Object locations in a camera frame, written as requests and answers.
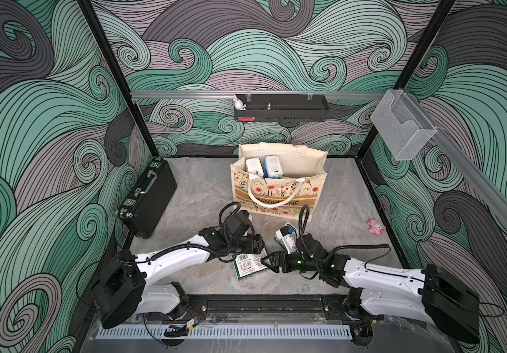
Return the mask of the green tissue pack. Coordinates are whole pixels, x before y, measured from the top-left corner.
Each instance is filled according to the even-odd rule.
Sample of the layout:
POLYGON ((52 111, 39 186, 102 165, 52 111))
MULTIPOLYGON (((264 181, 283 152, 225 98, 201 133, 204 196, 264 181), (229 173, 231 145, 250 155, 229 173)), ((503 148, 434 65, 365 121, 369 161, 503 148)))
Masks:
POLYGON ((233 264, 237 279, 241 280, 259 272, 264 272, 267 267, 262 264, 261 259, 267 256, 265 249, 260 254, 239 254, 234 258, 233 264))

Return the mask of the blue dog tissue pack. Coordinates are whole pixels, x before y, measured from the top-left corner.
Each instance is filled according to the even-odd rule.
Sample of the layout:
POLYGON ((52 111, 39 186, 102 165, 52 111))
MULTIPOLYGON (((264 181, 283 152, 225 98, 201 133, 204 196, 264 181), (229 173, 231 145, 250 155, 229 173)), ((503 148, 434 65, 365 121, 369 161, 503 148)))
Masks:
POLYGON ((283 176, 283 169, 278 155, 269 155, 265 157, 265 173, 268 178, 281 179, 283 176))

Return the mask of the floral canvas tote bag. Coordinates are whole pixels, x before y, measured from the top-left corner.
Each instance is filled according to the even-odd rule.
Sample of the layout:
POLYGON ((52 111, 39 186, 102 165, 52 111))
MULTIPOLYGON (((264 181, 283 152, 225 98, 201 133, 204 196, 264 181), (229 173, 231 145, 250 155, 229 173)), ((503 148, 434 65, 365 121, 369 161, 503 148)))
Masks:
POLYGON ((292 144, 243 144, 239 159, 231 165, 231 191, 243 210, 284 219, 297 219, 303 206, 313 216, 324 189, 327 173, 326 151, 292 144), (281 179, 249 174, 245 161, 258 157, 265 170, 265 157, 278 155, 283 169, 281 179))

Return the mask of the elephant print tissue pack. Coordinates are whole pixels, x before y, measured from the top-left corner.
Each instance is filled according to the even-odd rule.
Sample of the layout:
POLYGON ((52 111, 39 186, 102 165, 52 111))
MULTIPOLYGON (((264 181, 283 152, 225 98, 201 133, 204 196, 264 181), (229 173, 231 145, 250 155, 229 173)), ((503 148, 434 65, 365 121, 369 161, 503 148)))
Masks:
POLYGON ((297 229, 290 223, 286 223, 275 231, 275 241, 289 254, 296 252, 297 229))

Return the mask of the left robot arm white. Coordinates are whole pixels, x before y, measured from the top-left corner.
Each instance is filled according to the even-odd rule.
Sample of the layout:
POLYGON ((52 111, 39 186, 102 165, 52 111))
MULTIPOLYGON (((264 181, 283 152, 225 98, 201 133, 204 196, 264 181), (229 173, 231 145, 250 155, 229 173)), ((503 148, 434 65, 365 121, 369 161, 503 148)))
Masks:
POLYGON ((250 214, 240 211, 175 246, 141 254, 123 250, 89 285, 101 326, 111 329, 134 315, 147 313, 178 319, 189 307, 187 293, 179 282, 158 282, 191 266, 234 254, 259 255, 264 249, 250 214))

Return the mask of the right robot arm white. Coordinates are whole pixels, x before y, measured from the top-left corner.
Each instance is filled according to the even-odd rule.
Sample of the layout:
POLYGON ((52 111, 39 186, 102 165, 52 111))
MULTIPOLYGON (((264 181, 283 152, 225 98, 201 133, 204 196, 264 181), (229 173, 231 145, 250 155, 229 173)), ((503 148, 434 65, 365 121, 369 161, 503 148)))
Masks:
POLYGON ((480 342, 479 295, 445 269, 397 269, 344 254, 317 260, 302 253, 274 252, 261 260, 275 273, 314 272, 334 288, 354 290, 350 303, 368 316, 397 316, 435 326, 466 344, 480 342))

